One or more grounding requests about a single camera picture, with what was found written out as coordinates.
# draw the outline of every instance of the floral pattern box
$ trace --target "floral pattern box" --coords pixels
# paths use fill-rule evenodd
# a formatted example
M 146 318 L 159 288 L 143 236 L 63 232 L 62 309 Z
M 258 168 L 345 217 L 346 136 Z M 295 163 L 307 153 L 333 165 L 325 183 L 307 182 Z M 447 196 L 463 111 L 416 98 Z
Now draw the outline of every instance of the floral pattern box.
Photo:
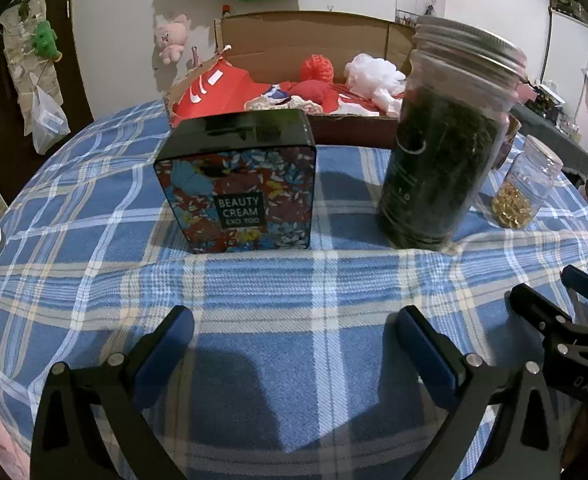
M 154 163 L 195 253 L 306 249 L 316 148 L 301 110 L 181 121 Z

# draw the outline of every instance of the red yarn ball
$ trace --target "red yarn ball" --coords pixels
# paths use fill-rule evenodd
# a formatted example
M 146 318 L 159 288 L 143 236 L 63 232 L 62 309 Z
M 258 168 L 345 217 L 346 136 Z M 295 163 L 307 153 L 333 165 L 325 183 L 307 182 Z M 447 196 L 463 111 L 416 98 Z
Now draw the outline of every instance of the red yarn ball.
M 300 68 L 300 80 L 314 79 L 326 83 L 333 82 L 333 65 L 331 61 L 320 54 L 312 54 L 304 60 Z

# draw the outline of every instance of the table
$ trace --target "table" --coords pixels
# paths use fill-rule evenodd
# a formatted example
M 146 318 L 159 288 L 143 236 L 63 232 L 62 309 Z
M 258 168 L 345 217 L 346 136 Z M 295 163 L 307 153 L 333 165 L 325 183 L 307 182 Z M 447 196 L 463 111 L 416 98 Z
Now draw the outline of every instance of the table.
M 576 174 L 583 182 L 587 181 L 588 153 L 579 143 L 524 105 L 517 104 L 511 113 L 522 123 L 521 134 L 542 140 L 560 157 L 563 171 Z
M 1 222 L 0 418 L 27 452 L 52 364 L 127 351 L 175 304 L 193 310 L 196 335 L 144 415 L 190 479 L 402 478 L 446 415 L 395 339 L 407 304 L 463 353 L 509 367 L 542 361 L 539 336 L 505 306 L 513 285 L 588 322 L 559 281 L 568 264 L 588 271 L 588 205 L 569 181 L 524 231 L 491 219 L 522 137 L 440 253 L 392 250 L 377 229 L 388 151 L 320 146 L 311 250 L 191 255 L 151 166 L 167 134 L 161 102 L 97 121 Z M 565 434 L 573 403 L 552 394 Z

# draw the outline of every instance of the green plush toy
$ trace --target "green plush toy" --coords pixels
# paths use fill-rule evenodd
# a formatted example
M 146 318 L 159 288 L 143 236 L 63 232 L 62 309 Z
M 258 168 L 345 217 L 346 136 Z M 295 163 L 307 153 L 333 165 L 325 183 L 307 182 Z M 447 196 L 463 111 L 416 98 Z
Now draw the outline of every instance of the green plush toy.
M 56 40 L 58 38 L 50 22 L 45 20 L 36 26 L 36 31 L 34 32 L 34 50 L 38 56 L 48 57 L 53 59 L 54 62 L 60 61 L 63 54 L 56 48 Z

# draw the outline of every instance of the glass jar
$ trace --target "glass jar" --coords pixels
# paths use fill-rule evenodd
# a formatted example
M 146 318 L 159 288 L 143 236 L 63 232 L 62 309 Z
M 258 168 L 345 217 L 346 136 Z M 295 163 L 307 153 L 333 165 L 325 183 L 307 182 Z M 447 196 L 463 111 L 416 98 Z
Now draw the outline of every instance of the glass jar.
M 558 155 L 540 140 L 527 137 L 523 152 L 514 159 L 491 201 L 498 223 L 512 229 L 526 227 L 538 214 L 561 169 Z
M 469 25 L 422 16 L 378 223 L 400 248 L 449 240 L 496 159 L 525 54 Z

